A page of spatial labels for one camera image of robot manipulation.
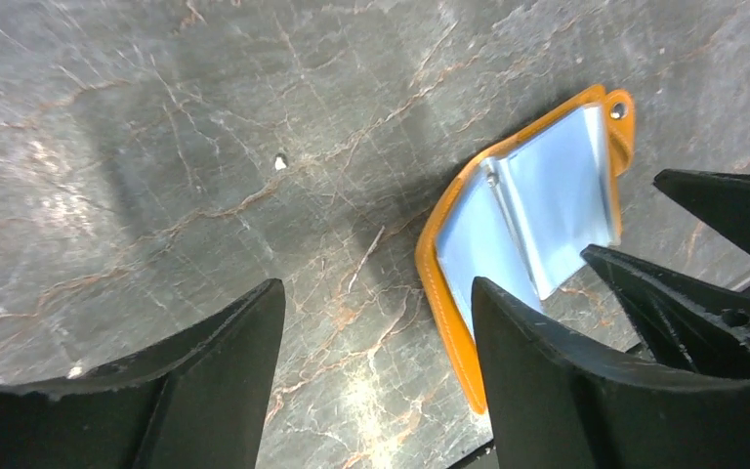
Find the orange card holder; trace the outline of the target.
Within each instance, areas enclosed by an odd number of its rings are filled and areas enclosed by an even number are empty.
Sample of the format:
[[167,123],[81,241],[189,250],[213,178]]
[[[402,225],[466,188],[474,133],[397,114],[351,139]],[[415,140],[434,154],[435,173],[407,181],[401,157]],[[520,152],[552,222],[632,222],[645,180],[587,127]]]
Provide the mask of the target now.
[[484,149],[435,204],[415,266],[470,409],[487,411],[472,319],[486,277],[540,310],[583,266],[581,251],[621,240],[617,180],[635,155],[636,106],[596,84]]

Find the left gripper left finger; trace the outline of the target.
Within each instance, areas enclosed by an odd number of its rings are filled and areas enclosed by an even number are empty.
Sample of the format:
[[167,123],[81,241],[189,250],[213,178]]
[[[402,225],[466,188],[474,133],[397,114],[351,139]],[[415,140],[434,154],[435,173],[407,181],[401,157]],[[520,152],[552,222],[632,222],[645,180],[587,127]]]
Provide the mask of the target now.
[[252,468],[286,311],[270,278],[77,377],[0,385],[0,468]]

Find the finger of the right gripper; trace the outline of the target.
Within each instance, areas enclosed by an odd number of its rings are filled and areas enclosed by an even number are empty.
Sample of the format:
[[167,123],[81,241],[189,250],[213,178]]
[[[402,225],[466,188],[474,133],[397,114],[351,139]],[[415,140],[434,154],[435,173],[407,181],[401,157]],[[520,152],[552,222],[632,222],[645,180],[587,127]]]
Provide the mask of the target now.
[[613,291],[657,362],[750,379],[750,295],[606,247],[590,245],[582,257]]
[[653,184],[750,255],[750,174],[664,169]]

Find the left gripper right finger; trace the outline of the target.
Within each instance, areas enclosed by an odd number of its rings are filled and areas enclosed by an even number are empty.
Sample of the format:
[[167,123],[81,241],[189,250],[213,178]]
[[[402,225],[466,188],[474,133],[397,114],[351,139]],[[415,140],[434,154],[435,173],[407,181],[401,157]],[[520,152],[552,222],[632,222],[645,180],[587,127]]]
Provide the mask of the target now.
[[616,351],[485,277],[472,301],[501,467],[750,468],[750,379]]

